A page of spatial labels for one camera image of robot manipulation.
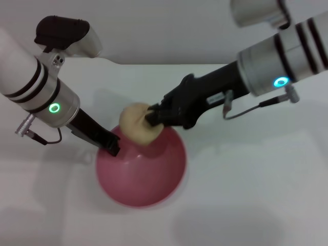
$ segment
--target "white tabletop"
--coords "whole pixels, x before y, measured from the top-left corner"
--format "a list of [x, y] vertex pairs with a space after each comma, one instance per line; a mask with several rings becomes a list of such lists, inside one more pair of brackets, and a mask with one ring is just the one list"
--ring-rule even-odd
[[[189, 74], [221, 65], [117, 65], [68, 58], [60, 79], [104, 127], [131, 102], [156, 103]], [[176, 193], [148, 209], [109, 199], [97, 184], [97, 148], [63, 128], [41, 146], [14, 134], [27, 113], [0, 97], [0, 245], [327, 246], [328, 74], [297, 84], [301, 101], [224, 121], [221, 107], [178, 129], [188, 171]], [[260, 101], [234, 101], [239, 113]], [[48, 140], [55, 129], [36, 121]]]

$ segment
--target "pink bowl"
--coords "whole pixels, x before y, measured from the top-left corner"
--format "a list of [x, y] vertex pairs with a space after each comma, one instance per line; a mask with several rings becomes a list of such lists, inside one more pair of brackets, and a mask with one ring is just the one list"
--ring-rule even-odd
[[100, 149], [96, 171], [103, 190], [115, 201], [145, 207], [167, 198], [180, 184], [186, 169], [186, 151], [172, 128], [146, 147], [128, 140], [119, 127], [112, 130], [121, 140], [116, 157]]

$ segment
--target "beige dough ball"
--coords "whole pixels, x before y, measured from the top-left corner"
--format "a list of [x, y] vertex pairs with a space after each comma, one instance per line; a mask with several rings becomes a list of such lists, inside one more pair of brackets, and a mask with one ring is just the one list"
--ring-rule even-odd
[[151, 111], [149, 105], [136, 103], [126, 107], [119, 117], [119, 127], [129, 140], [138, 145], [147, 146], [154, 141], [164, 129], [160, 124], [152, 127], [146, 120], [145, 116]]

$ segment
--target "label sticker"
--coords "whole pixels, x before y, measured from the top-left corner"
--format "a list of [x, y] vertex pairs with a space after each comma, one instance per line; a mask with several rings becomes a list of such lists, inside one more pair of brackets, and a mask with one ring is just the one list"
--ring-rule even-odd
[[220, 92], [220, 93], [217, 93], [217, 94], [215, 94], [213, 96], [208, 97], [206, 99], [206, 101], [207, 101], [207, 103], [209, 105], [211, 105], [211, 104], [214, 104], [214, 103], [216, 103], [218, 101], [223, 100], [224, 98], [225, 98], [224, 94], [222, 92]]

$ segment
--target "silver metal joint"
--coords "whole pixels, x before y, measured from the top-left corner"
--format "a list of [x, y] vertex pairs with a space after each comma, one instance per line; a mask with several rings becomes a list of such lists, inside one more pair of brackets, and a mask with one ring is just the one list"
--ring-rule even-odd
[[43, 52], [39, 60], [49, 69], [51, 76], [57, 79], [60, 68], [65, 62], [65, 56], [61, 52]]
[[295, 90], [294, 86], [292, 85], [286, 85], [285, 86], [286, 95], [288, 96], [288, 99], [291, 101], [291, 103], [295, 104], [298, 103], [300, 98], [297, 94], [297, 91]]
[[29, 114], [26, 119], [23, 120], [23, 122], [20, 124], [20, 126], [17, 128], [15, 133], [23, 137], [29, 130], [30, 126], [32, 125], [32, 122], [34, 121], [35, 116], [33, 114]]

